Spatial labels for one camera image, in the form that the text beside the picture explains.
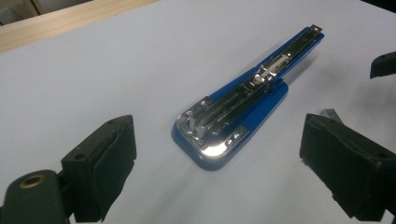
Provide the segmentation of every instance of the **wooden surface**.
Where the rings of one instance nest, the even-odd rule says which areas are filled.
[[[94,0],[0,27],[0,52],[34,43],[159,0]]]

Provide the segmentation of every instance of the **white table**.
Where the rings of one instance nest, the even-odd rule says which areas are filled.
[[[304,117],[334,108],[396,151],[396,77],[369,78],[396,50],[395,21],[358,0],[162,0],[2,53],[0,202],[132,114],[137,160],[105,223],[359,223],[301,162]],[[287,98],[225,167],[199,168],[171,138],[177,116],[311,24],[326,36],[288,74]]]

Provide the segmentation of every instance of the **blue stapler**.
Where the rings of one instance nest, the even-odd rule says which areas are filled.
[[[323,37],[316,25],[304,28],[257,66],[183,112],[173,127],[175,142],[203,169],[223,167],[288,92],[282,77]]]

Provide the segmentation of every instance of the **white surface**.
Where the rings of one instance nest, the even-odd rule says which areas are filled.
[[[335,108],[396,149],[396,77],[369,79],[372,60],[396,50],[395,20],[358,0],[162,0],[3,53],[0,201],[132,114],[137,160],[105,223],[358,223],[301,162],[304,117]],[[171,138],[178,114],[313,23],[326,36],[288,74],[284,102],[224,168],[200,169]]]

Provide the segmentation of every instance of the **chrome part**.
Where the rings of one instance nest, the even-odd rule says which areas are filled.
[[[337,112],[335,112],[334,109],[324,109],[319,113],[322,117],[326,117],[329,119],[333,119],[337,122],[343,123],[343,121],[341,121],[340,117],[338,116]]]
[[[289,46],[287,46],[281,54],[288,55],[290,59],[294,59],[304,50],[309,48],[316,41],[322,29],[316,25],[312,25],[309,30],[300,35]]]
[[[279,71],[281,71],[286,64],[288,64],[288,61],[290,60],[290,57],[288,55],[279,55],[276,57],[276,60],[274,61],[270,67],[265,68],[265,66],[260,67],[259,71],[257,71],[256,75],[254,76],[254,83],[255,84],[260,84],[263,83],[265,78],[268,77],[269,80],[271,80],[273,77],[277,75]]]
[[[222,143],[215,146],[207,146],[201,148],[201,152],[207,157],[218,157],[222,156],[233,148],[238,142],[241,141],[248,133],[248,129],[244,126],[239,126],[233,133],[231,133]]]

